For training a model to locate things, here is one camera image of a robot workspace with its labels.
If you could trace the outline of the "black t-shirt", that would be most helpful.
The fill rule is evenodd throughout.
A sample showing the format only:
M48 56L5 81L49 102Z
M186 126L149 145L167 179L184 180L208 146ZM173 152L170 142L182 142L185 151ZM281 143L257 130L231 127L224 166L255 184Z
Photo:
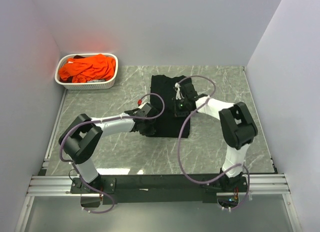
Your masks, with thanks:
M183 80L184 75L179 77L167 77L165 75L155 75L151 77L150 91L160 95L164 101L165 106L157 96L150 96L150 104L158 111L164 108L164 112L155 120L156 133L152 137L160 138L178 138L181 127L186 117L175 117L174 102L176 98L175 84L179 81L182 83L192 82L191 78Z

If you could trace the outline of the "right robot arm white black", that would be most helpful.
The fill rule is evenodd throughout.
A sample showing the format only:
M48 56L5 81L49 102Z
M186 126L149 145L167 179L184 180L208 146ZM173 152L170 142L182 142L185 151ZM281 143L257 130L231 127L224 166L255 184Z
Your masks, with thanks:
M196 184L208 185L218 181L224 191L233 190L241 182L247 150L258 134L257 126L247 105L244 102L223 102L204 95L176 100L175 108L178 112L189 112L182 124L183 126L196 112L219 120L222 135L227 144L225 160L220 169L220 174L207 181L195 180L185 172L178 151L178 164L183 175Z

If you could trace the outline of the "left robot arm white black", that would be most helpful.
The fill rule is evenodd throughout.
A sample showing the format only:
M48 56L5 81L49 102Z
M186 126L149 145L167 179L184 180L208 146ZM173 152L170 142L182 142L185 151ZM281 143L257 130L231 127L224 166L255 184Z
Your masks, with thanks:
M89 193L103 189L92 155L101 138L118 133L139 132L153 135L156 119L135 113L121 113L105 118L90 118L80 114L59 139L61 150L70 157L70 163L83 179L82 187Z

